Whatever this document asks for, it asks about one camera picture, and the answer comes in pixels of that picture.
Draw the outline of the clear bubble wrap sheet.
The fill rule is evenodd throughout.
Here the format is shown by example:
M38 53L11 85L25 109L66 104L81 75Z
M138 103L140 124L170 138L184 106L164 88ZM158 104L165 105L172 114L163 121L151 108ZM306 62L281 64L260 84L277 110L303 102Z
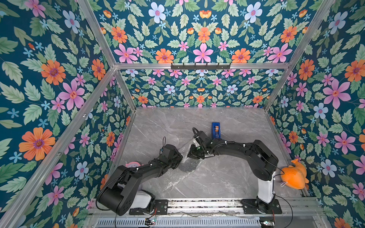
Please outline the clear bubble wrap sheet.
M195 140L189 141L187 144L182 146L178 151L182 155L182 161L176 169L169 169L167 173L158 179L161 181L162 185L167 189L172 188L182 182L190 174L192 174L203 162L202 159L188 158L188 153L190 152L191 146L196 146Z

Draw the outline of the blue tape dispenser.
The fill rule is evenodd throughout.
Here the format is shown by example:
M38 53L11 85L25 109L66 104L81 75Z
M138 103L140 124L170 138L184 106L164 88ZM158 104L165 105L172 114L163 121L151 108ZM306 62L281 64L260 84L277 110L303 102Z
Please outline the blue tape dispenser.
M213 139L221 139L221 127L219 122L212 123L211 135Z

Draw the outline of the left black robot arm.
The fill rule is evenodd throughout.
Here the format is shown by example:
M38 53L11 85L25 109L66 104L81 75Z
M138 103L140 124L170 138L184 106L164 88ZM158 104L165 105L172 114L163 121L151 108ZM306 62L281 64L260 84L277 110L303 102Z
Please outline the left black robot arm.
M161 148L159 156L147 164L131 168L118 166L97 196L97 203L119 216L130 209L150 213L154 209L156 197L147 191L142 191L143 196L139 197L139 186L150 179L161 177L169 169L176 169L182 159L177 148L167 144Z

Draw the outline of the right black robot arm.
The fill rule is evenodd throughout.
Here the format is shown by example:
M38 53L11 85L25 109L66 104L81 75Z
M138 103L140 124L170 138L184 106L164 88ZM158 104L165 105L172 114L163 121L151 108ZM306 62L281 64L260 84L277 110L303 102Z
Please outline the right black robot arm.
M278 168L277 156L260 140L240 143L220 138L210 138L203 131L193 128L195 144L191 145L188 157L204 160L219 155L227 155L247 161L252 173L258 179L256 204L242 200L244 206L251 206L260 213L271 213L275 201L274 176Z

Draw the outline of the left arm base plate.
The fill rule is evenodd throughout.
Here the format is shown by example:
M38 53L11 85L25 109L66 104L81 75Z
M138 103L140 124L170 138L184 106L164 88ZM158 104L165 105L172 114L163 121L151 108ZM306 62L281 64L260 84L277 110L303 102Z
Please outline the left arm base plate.
M129 215L167 215L168 203L169 201L167 199L155 199L144 209L130 209Z

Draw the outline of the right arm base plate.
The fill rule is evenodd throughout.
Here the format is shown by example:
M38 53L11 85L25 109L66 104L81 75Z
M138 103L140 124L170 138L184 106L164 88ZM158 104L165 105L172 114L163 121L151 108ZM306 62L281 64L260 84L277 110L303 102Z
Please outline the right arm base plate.
M282 214L279 201L274 198L270 203L261 199L242 199L243 211L245 214Z

